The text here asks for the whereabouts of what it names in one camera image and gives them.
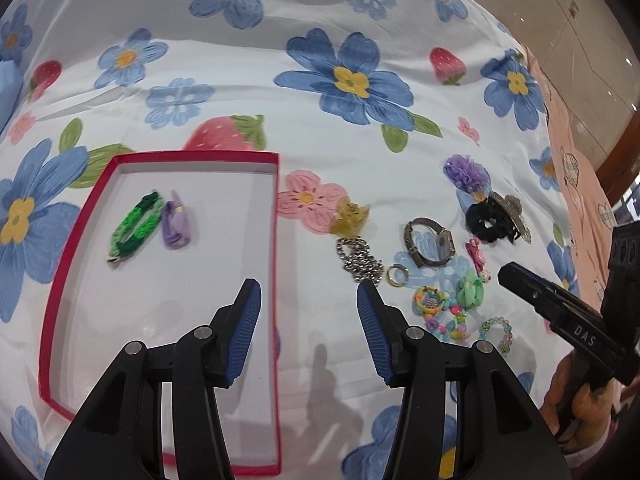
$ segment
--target gold ring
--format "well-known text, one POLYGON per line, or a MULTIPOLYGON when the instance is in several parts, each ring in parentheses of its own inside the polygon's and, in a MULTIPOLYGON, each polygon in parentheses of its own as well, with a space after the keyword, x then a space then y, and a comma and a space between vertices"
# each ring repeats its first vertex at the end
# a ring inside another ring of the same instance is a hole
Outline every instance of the gold ring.
POLYGON ((386 280, 391 286, 405 286, 409 281, 409 269, 400 264, 393 264, 386 270, 386 280), (404 282, 396 282, 396 280, 391 277, 391 269, 398 269, 400 272, 402 272, 404 274, 404 282))

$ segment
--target silver chain necklace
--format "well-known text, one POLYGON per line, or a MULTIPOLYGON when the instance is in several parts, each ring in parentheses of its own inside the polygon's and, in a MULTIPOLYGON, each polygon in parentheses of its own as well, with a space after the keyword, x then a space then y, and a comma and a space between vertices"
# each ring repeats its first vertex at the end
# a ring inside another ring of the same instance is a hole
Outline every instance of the silver chain necklace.
POLYGON ((369 252, 369 244, 364 238, 339 238, 335 250, 344 264, 342 268, 351 273, 354 281, 371 280, 376 285, 380 282, 385 267, 382 260, 376 260, 369 252), (345 246, 350 248, 349 254, 345 252, 345 246))

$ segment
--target black scrunchie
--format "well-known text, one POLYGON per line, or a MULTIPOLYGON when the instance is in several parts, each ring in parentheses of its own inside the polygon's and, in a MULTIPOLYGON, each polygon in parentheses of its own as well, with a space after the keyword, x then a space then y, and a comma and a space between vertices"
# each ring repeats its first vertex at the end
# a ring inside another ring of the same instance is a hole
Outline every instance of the black scrunchie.
POLYGON ((466 227, 484 242, 495 242, 508 238, 511 243, 520 237, 516 225, 508 213, 493 198, 469 206, 466 212, 466 227))

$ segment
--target beige marble floor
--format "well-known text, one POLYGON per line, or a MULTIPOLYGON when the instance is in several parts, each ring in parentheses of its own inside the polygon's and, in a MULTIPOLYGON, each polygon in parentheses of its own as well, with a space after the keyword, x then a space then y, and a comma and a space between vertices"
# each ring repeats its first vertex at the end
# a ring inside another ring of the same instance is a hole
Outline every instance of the beige marble floor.
POLYGON ((598 168, 640 97, 640 62, 604 0, 475 0, 538 58, 598 168))

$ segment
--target silver screw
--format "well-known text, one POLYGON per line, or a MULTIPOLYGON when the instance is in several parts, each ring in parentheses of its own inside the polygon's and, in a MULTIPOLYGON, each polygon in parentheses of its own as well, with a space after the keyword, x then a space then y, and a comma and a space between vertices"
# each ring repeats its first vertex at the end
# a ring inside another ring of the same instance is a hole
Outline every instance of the silver screw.
POLYGON ((129 355, 135 355, 142 350, 142 343, 140 341, 132 341, 124 347, 124 351, 129 355))
POLYGON ((211 327, 209 326, 199 326, 196 330, 193 331, 193 335, 196 339, 206 339, 212 334, 211 327))
POLYGON ((490 354, 491 352, 494 351, 494 346, 488 341, 485 341, 484 339, 481 339, 476 343, 476 348, 479 351, 481 351, 483 354, 490 354))
POLYGON ((424 330, 419 326, 410 326, 404 333, 409 339, 422 339, 424 337, 424 330))

